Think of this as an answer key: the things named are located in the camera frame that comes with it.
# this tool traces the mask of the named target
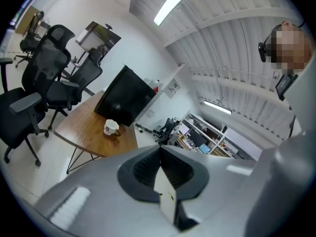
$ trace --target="table leg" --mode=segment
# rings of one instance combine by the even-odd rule
[[[93,161],[93,160],[99,158],[99,156],[93,158],[92,154],[90,154],[90,155],[91,155],[91,158],[92,158],[91,160],[88,160],[88,161],[84,162],[83,164],[80,164],[79,166],[74,167],[74,168],[71,169],[71,167],[75,164],[75,162],[79,159],[79,157],[80,157],[80,156],[82,155],[82,153],[84,152],[84,151],[82,151],[82,152],[77,156],[77,158],[74,160],[74,162],[71,164],[71,161],[73,160],[73,157],[74,157],[74,155],[75,155],[76,150],[77,150],[77,148],[75,148],[75,150],[74,150],[74,152],[73,152],[73,155],[71,156],[70,162],[69,162],[69,164],[68,164],[68,168],[67,168],[67,171],[66,171],[66,174],[67,174],[67,175],[69,174],[70,171],[73,171],[73,170],[75,170],[75,169],[77,169],[77,168],[79,168],[79,167],[85,165],[86,163],[91,162],[91,161]]]

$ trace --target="fluorescent ceiling light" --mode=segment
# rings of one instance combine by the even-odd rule
[[[182,0],[167,0],[155,17],[154,23],[159,26],[166,18],[166,16],[168,16],[168,14],[174,9],[174,7],[176,7],[181,1]]]
[[[213,108],[216,108],[216,109],[218,109],[218,110],[220,110],[220,111],[222,111],[222,112],[225,112],[225,113],[227,113],[227,114],[230,114],[230,115],[232,114],[232,111],[231,111],[231,110],[226,109],[226,108],[224,108],[224,107],[221,107],[221,106],[219,106],[219,105],[212,104],[212,103],[210,103],[210,102],[208,102],[208,101],[204,101],[204,103],[207,104],[207,105],[209,105],[209,106],[211,106],[211,107],[213,107]]]

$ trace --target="black computer monitor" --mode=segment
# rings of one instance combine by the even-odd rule
[[[95,112],[130,126],[155,94],[130,68],[124,66],[104,92]]]
[[[200,147],[202,144],[207,144],[208,140],[205,139],[201,134],[191,130],[190,132],[190,140],[194,142],[197,147]]]

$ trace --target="chair armrest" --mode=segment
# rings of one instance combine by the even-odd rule
[[[11,58],[0,58],[0,66],[12,63],[13,60]]]
[[[75,88],[79,88],[78,83],[70,82],[70,81],[60,81],[62,85],[67,87],[67,109],[70,111],[71,110],[71,99],[73,97],[73,90]]]
[[[22,99],[11,104],[10,110],[14,114],[19,114],[23,111],[28,111],[30,108],[33,108],[40,101],[41,101],[40,94],[35,92],[35,93],[33,93],[29,96],[23,97]]]
[[[61,82],[61,84],[65,85],[65,86],[69,86],[71,88],[79,88],[79,84],[78,83],[74,83],[74,82],[71,82],[71,81],[64,81],[64,80],[61,80],[60,82]]]

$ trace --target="black mesh office chair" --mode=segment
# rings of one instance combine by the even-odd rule
[[[64,26],[51,27],[39,42],[23,73],[24,89],[16,88],[0,95],[0,138],[8,145],[4,154],[6,163],[9,163],[11,149],[17,148],[25,140],[36,158],[36,165],[40,166],[27,136],[31,133],[45,133],[46,138],[49,136],[48,130],[39,129],[38,123],[48,110],[48,89],[70,62],[71,55],[66,44],[74,36]]]
[[[47,93],[47,103],[49,109],[54,109],[55,113],[48,130],[52,130],[52,125],[57,113],[61,113],[67,117],[67,113],[63,109],[72,108],[81,102],[82,91],[92,81],[102,74],[100,68],[100,60],[102,53],[94,50],[89,53],[80,68],[69,78],[69,81],[55,81]]]
[[[172,129],[175,128],[179,123],[179,121],[174,121],[173,119],[168,118],[164,127],[160,129],[158,134],[160,138],[156,140],[156,142],[158,142],[159,145],[167,145]]]
[[[22,52],[27,53],[27,55],[16,55],[13,59],[16,60],[16,57],[22,58],[15,67],[18,67],[18,64],[23,61],[29,61],[33,52],[35,51],[35,48],[39,44],[39,41],[37,40],[39,35],[36,34],[36,30],[39,25],[39,21],[44,18],[44,12],[39,11],[36,14],[34,14],[34,17],[32,18],[29,26],[26,30],[26,36],[25,38],[20,42],[20,48]]]

